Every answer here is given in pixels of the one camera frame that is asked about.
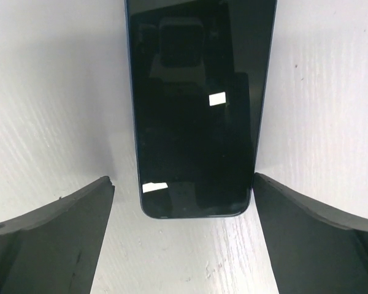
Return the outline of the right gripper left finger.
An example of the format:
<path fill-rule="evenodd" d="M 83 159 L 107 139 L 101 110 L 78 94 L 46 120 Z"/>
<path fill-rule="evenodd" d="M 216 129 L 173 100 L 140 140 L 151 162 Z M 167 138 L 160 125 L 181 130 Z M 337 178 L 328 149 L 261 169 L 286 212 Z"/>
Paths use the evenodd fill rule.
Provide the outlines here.
<path fill-rule="evenodd" d="M 0 293 L 90 293 L 114 192 L 103 176 L 0 222 Z"/>

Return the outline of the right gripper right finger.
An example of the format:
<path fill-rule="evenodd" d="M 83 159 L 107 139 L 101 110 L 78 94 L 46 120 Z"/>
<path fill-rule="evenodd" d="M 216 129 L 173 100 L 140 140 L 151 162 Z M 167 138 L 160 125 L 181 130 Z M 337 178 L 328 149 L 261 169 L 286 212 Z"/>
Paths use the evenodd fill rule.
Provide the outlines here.
<path fill-rule="evenodd" d="M 260 173 L 253 192 L 279 293 L 368 293 L 368 219 Z"/>

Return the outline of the blue edged black phone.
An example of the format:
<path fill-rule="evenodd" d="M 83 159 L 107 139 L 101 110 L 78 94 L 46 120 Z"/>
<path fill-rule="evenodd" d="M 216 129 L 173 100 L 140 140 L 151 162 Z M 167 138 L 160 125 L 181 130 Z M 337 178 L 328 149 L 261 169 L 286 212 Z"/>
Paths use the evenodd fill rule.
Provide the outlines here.
<path fill-rule="evenodd" d="M 142 211 L 236 216 L 249 205 L 275 1 L 127 1 Z"/>

